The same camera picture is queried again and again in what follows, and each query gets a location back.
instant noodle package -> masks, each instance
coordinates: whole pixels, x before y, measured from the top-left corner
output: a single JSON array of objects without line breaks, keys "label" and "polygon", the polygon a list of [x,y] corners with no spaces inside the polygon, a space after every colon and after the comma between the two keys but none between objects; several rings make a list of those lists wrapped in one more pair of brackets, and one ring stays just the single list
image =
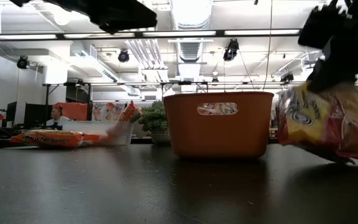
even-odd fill
[{"label": "instant noodle package", "polygon": [[11,139],[11,142],[21,142],[33,146],[59,146],[59,147],[82,147],[89,145],[105,145],[115,141],[123,132],[129,122],[135,120],[131,117],[139,110],[131,102],[120,114],[116,123],[111,123],[105,134],[89,134],[78,130],[31,130],[24,132]]},{"label": "instant noodle package", "polygon": [[278,141],[335,162],[358,159],[358,90],[339,84],[320,94],[307,83],[285,92],[278,103]]}]

desk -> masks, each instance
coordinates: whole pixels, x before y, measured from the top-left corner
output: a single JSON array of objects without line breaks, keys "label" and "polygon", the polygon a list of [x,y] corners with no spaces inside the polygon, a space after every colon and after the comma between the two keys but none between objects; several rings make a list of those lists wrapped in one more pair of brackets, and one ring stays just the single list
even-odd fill
[{"label": "desk", "polygon": [[257,161],[139,144],[0,149],[0,223],[355,224],[358,166],[279,145]]}]

